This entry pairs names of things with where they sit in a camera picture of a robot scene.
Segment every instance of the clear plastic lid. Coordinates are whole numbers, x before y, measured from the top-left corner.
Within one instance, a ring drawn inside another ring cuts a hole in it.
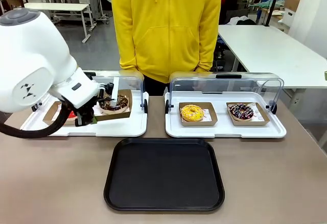
[[[118,90],[131,90],[132,94],[140,95],[141,107],[144,110],[144,98],[143,98],[143,74],[138,71],[97,71],[97,76],[92,77],[93,80],[100,84],[113,83],[114,89],[118,87]]]
[[[283,86],[284,81],[273,73],[175,72],[170,76],[168,108],[170,111],[174,106],[175,97],[189,92],[217,95],[237,92],[240,96],[252,92],[259,94],[266,103],[266,108],[274,113]]]

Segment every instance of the black object on table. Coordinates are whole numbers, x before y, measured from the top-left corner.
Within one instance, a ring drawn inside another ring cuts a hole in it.
[[[114,148],[104,199],[119,211],[212,211],[224,187],[201,139],[130,138]]]

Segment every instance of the black cable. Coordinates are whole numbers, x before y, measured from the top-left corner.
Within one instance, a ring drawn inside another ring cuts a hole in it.
[[[56,118],[56,120],[47,128],[37,131],[24,131],[0,123],[0,132],[8,136],[14,136],[14,137],[25,138],[25,139],[46,137],[59,130],[65,124],[70,113],[71,111],[66,106],[63,105],[61,107],[60,113]]]

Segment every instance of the yellow hoodie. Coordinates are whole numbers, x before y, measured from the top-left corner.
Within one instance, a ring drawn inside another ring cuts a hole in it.
[[[168,83],[175,71],[209,71],[221,0],[112,0],[122,69]]]

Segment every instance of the brown table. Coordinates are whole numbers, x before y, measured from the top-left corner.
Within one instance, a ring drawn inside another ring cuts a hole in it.
[[[29,115],[12,115],[19,127]],[[103,200],[111,154],[120,138],[0,135],[0,223],[277,223],[327,222],[327,158],[283,104],[282,140],[209,139],[225,187],[213,213],[118,213]],[[151,97],[144,137],[167,137],[164,99]]]

